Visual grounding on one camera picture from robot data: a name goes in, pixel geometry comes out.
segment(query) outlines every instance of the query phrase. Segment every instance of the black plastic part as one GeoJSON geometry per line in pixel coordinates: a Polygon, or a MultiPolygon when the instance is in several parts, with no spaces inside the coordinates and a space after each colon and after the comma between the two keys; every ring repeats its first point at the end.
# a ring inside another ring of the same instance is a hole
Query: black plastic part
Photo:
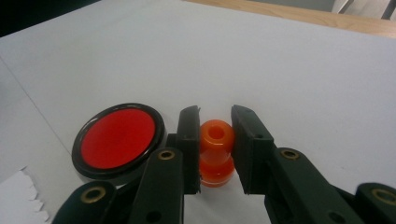
{"type": "Polygon", "coordinates": [[[180,112],[176,134],[176,148],[183,153],[184,194],[200,191],[199,143],[199,108],[193,105],[180,112]]]}
{"type": "Polygon", "coordinates": [[[175,148],[153,152],[127,223],[183,223],[183,154],[175,148]]]}
{"type": "Polygon", "coordinates": [[[396,223],[396,189],[376,183],[361,184],[355,202],[366,223],[396,223]]]}
{"type": "Polygon", "coordinates": [[[151,108],[148,105],[141,105],[136,103],[115,105],[95,115],[79,131],[73,145],[73,151],[72,151],[73,164],[79,173],[90,179],[110,180],[110,179],[118,178],[123,175],[129,175],[131,172],[138,170],[139,166],[144,164],[145,161],[149,158],[150,153],[152,153],[155,149],[157,149],[161,145],[164,135],[165,135],[165,127],[163,124],[163,118],[161,117],[160,113],[158,113],[155,109],[151,108]],[[98,169],[95,167],[91,167],[82,159],[81,156],[81,143],[85,137],[85,134],[89,131],[91,126],[95,124],[95,122],[105,117],[106,115],[122,109],[132,109],[132,108],[139,109],[148,113],[154,120],[155,133],[149,146],[139,157],[122,166],[111,169],[98,169]]]}
{"type": "Polygon", "coordinates": [[[235,142],[233,164],[246,194],[265,194],[269,169],[266,161],[276,149],[273,136],[256,113],[241,105],[231,111],[235,142]]]}
{"type": "Polygon", "coordinates": [[[116,188],[108,182],[93,181],[85,184],[70,195],[52,223],[105,224],[116,194],[116,188]]]}
{"type": "Polygon", "coordinates": [[[106,224],[125,224],[128,221],[141,177],[117,189],[117,196],[106,216],[106,224]]]}
{"type": "MultiPolygon", "coordinates": [[[[270,167],[276,189],[280,190],[292,213],[292,223],[363,223],[303,153],[279,148],[273,152],[270,167]]],[[[273,197],[276,200],[278,193],[269,191],[267,197],[270,201],[273,197]]],[[[278,213],[282,211],[274,211],[268,215],[281,216],[278,213]]]]}

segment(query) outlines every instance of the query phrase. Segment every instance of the metal rivet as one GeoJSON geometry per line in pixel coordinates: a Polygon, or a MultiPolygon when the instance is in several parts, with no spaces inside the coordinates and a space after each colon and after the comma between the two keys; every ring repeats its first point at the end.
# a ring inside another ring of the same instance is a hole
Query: metal rivet
{"type": "Polygon", "coordinates": [[[396,206],[396,195],[385,189],[372,189],[372,194],[381,202],[396,206]]]}
{"type": "Polygon", "coordinates": [[[164,150],[158,154],[158,159],[162,161],[169,161],[175,157],[175,152],[171,150],[164,150]]]}
{"type": "Polygon", "coordinates": [[[81,201],[84,203],[96,203],[106,195],[106,190],[103,187],[96,186],[84,190],[81,194],[81,201]]]}
{"type": "Polygon", "coordinates": [[[286,159],[288,159],[288,160],[291,160],[291,161],[296,161],[296,160],[298,160],[298,159],[300,158],[300,154],[299,154],[298,152],[293,151],[293,150],[289,150],[289,149],[283,149],[283,150],[281,150],[281,151],[280,151],[280,154],[281,154],[284,158],[286,158],[286,159]]]}

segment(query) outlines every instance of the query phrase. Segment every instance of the orange cylindrical object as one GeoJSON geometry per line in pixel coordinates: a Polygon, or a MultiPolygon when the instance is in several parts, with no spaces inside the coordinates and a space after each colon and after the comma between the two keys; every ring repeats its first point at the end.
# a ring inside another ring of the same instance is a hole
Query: orange cylindrical object
{"type": "Polygon", "coordinates": [[[201,183],[208,187],[226,184],[233,176],[233,128],[219,119],[201,126],[200,173],[201,183]]]}

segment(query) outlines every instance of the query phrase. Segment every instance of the white table surface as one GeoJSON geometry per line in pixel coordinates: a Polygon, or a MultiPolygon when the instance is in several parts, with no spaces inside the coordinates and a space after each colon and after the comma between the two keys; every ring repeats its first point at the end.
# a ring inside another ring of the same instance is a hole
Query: white table surface
{"type": "MultiPolygon", "coordinates": [[[[101,1],[0,38],[0,181],[27,165],[54,216],[83,182],[70,152],[113,105],[231,121],[253,109],[335,186],[396,188],[396,41],[179,0],[101,1]]],[[[187,196],[185,223],[269,223],[237,175],[187,196]]]]}

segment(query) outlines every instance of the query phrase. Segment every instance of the screw hole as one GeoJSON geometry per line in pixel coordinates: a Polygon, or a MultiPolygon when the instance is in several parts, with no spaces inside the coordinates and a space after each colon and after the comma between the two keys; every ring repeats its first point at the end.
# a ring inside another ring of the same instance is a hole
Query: screw hole
{"type": "Polygon", "coordinates": [[[158,154],[158,158],[163,161],[172,160],[175,157],[175,152],[171,150],[164,150],[158,154]]]}
{"type": "Polygon", "coordinates": [[[396,195],[385,189],[373,189],[372,194],[381,202],[396,206],[396,195]]]}
{"type": "Polygon", "coordinates": [[[284,158],[292,161],[295,161],[300,158],[300,154],[289,149],[283,149],[282,151],[280,151],[280,154],[282,154],[284,158]]]}
{"type": "Polygon", "coordinates": [[[161,220],[161,213],[158,211],[150,212],[146,215],[146,221],[149,223],[158,222],[161,220]]]}
{"type": "Polygon", "coordinates": [[[96,203],[106,195],[106,190],[103,187],[97,186],[86,189],[81,194],[81,201],[84,203],[96,203]]]}
{"type": "Polygon", "coordinates": [[[347,223],[345,218],[336,212],[330,212],[329,218],[335,223],[347,223]]]}

